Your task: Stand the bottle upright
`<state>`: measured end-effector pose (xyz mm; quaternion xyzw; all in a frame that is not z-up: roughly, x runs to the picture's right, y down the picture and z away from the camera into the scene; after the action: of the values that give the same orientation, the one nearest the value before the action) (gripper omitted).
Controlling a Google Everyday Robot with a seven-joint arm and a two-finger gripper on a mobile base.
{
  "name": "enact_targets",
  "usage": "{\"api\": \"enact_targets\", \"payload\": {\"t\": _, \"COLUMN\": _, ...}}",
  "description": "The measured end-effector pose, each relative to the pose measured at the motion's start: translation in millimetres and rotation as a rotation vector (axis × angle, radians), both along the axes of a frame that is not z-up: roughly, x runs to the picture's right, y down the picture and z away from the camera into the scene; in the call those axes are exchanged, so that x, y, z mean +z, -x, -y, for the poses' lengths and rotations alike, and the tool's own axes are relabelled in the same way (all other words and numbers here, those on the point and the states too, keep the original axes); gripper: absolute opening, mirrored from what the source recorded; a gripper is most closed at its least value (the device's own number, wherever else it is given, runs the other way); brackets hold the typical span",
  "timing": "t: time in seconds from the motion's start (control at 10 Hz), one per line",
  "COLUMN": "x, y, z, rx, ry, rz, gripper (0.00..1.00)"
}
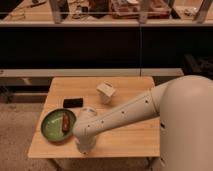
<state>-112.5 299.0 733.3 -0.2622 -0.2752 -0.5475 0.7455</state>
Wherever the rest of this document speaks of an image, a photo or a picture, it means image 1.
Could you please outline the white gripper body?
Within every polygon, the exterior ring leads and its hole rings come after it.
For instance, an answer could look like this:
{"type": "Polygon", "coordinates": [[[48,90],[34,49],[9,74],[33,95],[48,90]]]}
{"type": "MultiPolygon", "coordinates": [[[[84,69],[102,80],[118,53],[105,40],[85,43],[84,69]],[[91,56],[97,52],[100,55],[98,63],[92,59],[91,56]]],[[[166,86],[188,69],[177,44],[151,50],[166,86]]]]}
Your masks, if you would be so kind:
{"type": "Polygon", "coordinates": [[[92,137],[86,137],[83,139],[76,139],[75,140],[77,149],[82,154],[88,154],[96,145],[96,138],[92,137]]]}

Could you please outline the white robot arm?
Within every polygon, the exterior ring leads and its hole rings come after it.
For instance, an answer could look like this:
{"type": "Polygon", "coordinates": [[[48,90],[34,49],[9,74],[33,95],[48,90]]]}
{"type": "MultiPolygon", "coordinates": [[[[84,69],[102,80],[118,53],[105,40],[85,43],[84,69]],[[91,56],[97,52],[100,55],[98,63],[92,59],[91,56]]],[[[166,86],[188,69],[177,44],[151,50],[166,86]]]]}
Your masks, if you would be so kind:
{"type": "Polygon", "coordinates": [[[98,134],[155,117],[161,171],[213,169],[213,80],[198,75],[155,86],[101,115],[83,108],[73,128],[76,146],[88,153],[98,134]]]}

